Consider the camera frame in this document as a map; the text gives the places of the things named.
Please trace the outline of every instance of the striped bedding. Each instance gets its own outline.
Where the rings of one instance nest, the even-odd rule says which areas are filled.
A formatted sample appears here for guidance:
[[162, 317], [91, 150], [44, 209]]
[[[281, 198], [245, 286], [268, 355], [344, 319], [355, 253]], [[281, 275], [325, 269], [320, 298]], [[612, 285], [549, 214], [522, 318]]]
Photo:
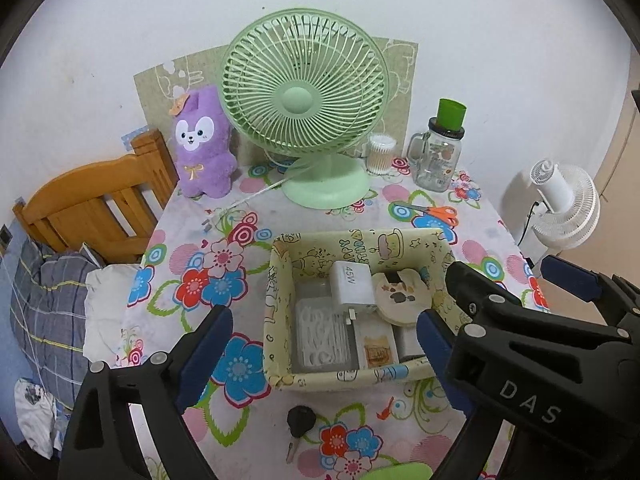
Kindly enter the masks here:
[[55, 253], [25, 241], [15, 273], [11, 326], [43, 386], [73, 408], [88, 360], [84, 343], [87, 273], [98, 267], [76, 252]]

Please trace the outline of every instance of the orange scissors handle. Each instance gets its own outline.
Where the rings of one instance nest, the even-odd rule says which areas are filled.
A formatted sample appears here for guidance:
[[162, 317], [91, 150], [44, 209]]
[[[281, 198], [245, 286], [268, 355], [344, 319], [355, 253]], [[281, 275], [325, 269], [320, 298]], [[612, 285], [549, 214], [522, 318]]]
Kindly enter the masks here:
[[439, 218], [451, 227], [455, 227], [460, 223], [458, 221], [458, 212], [455, 208], [450, 206], [430, 207], [428, 213], [431, 216]]

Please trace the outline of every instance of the floral tablecloth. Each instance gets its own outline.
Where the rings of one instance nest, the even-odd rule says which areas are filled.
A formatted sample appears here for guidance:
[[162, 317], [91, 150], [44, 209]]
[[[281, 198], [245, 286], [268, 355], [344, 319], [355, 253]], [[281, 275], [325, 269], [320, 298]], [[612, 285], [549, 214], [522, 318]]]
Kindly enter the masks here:
[[[197, 327], [212, 304], [226, 304], [233, 311], [234, 334], [200, 401], [184, 414], [221, 480], [354, 480], [372, 468], [408, 461], [435, 469], [464, 423], [436, 377], [324, 394], [269, 386], [262, 373], [262, 324], [271, 240], [280, 233], [441, 227], [457, 259], [520, 297], [526, 307], [545, 310], [529, 266], [481, 187], [465, 171], [455, 173], [447, 192], [427, 192], [415, 186], [401, 158], [394, 161], [392, 174], [372, 177], [369, 193], [348, 207], [305, 209], [273, 189], [236, 206], [214, 229], [203, 231], [207, 212], [264, 189], [282, 173], [274, 164], [244, 168], [232, 192], [220, 200], [191, 200], [176, 189], [130, 293], [118, 364], [140, 364], [156, 351], [169, 351]], [[430, 209], [421, 213], [397, 202]], [[322, 254], [308, 254], [294, 264], [321, 268]], [[312, 407], [318, 423], [287, 465], [286, 418], [297, 404]], [[152, 476], [166, 478], [142, 410], [133, 406], [132, 412]], [[497, 472], [508, 431], [505, 424], [481, 478]]]

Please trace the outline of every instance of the car key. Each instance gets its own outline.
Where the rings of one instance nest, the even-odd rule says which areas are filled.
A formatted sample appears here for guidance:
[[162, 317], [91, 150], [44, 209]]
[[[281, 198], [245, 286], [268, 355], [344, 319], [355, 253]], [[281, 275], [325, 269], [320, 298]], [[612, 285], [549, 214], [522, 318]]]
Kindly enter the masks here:
[[298, 444], [300, 444], [300, 438], [316, 425], [316, 414], [308, 406], [294, 406], [287, 415], [287, 424], [291, 432], [289, 450], [287, 451], [287, 464], [290, 464], [293, 462], [293, 456], [296, 454]]

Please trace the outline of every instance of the jar lid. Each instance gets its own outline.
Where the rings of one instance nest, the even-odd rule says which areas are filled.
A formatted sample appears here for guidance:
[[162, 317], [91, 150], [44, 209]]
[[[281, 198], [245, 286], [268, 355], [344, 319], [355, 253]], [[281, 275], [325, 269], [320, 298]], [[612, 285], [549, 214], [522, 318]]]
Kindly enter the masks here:
[[457, 132], [462, 128], [462, 121], [465, 120], [466, 106], [453, 99], [440, 99], [438, 103], [438, 118], [436, 122], [439, 126]]
[[447, 130], [446, 128], [438, 125], [436, 117], [429, 119], [429, 129], [443, 137], [448, 137], [449, 139], [462, 139], [462, 137], [465, 136], [465, 129], [462, 126], [460, 126], [459, 130]]

